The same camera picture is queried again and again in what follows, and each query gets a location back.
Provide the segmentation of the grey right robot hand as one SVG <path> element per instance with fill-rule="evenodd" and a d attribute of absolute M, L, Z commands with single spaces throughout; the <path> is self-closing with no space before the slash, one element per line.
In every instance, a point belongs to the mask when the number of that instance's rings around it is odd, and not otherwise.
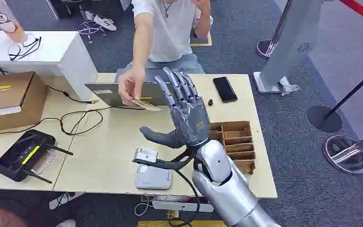
<path fill-rule="evenodd" d="M 143 136 L 154 143 L 170 148 L 202 145 L 209 139 L 210 122 L 206 106 L 189 75 L 178 69 L 163 67 L 173 87 L 172 93 L 160 76 L 155 80 L 167 100 L 175 129 L 169 133 L 154 132 L 140 127 Z"/>

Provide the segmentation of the person's right hand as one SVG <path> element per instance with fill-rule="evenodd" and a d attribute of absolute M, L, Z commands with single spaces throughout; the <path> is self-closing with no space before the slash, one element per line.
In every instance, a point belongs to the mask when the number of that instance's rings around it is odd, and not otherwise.
<path fill-rule="evenodd" d="M 132 66 L 119 77 L 118 94 L 124 105 L 133 106 L 133 100 L 140 100 L 145 76 L 144 67 Z"/>

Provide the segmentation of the person's left hand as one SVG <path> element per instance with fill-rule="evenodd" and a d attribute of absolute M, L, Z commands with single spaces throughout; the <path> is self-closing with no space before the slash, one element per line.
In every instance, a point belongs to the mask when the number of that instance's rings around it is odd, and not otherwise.
<path fill-rule="evenodd" d="M 210 10 L 210 0 L 192 0 L 192 2 L 200 9 L 200 10 Z"/>

